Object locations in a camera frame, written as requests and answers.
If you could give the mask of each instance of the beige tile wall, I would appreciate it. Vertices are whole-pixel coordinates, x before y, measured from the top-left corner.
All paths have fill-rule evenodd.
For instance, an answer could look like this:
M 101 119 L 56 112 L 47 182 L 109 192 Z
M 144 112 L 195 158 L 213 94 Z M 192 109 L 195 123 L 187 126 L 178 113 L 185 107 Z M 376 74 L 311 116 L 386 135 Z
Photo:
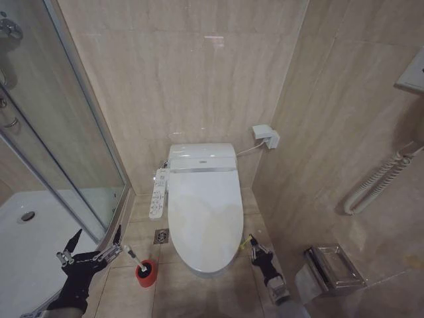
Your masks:
M 313 317 L 419 316 L 424 155 L 361 215 L 341 203 L 424 117 L 422 98 L 393 87 L 423 44 L 421 0 L 309 2 L 272 120 L 280 147 L 264 151 L 253 190 L 293 294 L 310 244 L 340 243 L 367 279 L 315 300 Z
M 60 0 L 132 186 L 169 147 L 253 146 L 270 123 L 307 0 Z M 260 152 L 239 160 L 252 183 Z

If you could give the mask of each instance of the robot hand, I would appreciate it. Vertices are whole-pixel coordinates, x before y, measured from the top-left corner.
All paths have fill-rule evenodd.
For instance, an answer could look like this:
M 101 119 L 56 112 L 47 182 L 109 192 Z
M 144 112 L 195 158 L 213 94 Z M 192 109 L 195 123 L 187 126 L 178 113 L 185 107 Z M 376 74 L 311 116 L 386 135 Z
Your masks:
M 85 310 L 87 310 L 88 289 L 94 274 L 104 269 L 122 251 L 121 226 L 119 225 L 113 239 L 113 245 L 110 248 L 103 252 L 96 250 L 72 256 L 71 253 L 80 239 L 81 232 L 82 229 L 68 241 L 63 252 L 56 253 L 62 263 L 62 270 L 68 278 L 59 298 L 48 306 L 48 310 L 75 307 L 85 313 Z

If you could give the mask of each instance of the tiled floor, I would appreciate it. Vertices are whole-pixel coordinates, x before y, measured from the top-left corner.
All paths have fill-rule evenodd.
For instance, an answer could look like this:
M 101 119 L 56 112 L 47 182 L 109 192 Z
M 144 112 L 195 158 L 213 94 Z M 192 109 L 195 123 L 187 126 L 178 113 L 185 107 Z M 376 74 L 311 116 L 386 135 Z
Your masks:
M 265 224 L 250 189 L 242 189 L 244 230 L 264 246 L 272 247 Z M 144 317 L 275 317 L 259 268 L 250 263 L 250 247 L 238 253 L 222 275 L 199 278 L 178 256 L 172 241 L 153 245 L 154 231 L 168 227 L 166 212 L 159 221 L 148 218 L 150 196 L 136 197 L 131 221 L 123 238 L 140 259 L 159 262 L 158 279 L 141 288 L 134 275 L 134 264 L 120 255 L 90 290 L 85 318 Z M 274 259 L 274 266 L 280 269 Z

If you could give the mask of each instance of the brush handle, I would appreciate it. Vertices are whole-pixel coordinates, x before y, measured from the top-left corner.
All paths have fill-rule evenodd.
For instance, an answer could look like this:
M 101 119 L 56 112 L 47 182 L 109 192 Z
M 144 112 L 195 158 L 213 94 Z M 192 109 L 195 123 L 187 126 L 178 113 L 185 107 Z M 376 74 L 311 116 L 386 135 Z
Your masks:
M 133 252 L 129 245 L 124 245 L 124 250 L 128 253 L 129 256 L 131 256 L 132 260 L 134 260 L 134 262 L 140 266 L 142 272 L 146 271 L 146 267 L 141 264 L 141 261 L 137 258 L 137 255 Z

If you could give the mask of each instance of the floor drain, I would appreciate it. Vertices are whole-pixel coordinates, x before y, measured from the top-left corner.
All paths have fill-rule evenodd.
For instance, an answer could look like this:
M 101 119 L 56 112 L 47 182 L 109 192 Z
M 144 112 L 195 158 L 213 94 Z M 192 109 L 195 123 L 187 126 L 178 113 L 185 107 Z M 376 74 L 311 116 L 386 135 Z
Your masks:
M 169 229 L 160 229 L 154 231 L 154 241 L 153 244 L 164 244 L 168 243 L 168 237 L 170 236 Z
M 21 220 L 24 222 L 28 222 L 29 220 L 31 220 L 33 217 L 35 217 L 35 212 L 34 211 L 29 211 L 26 212 L 22 217 Z

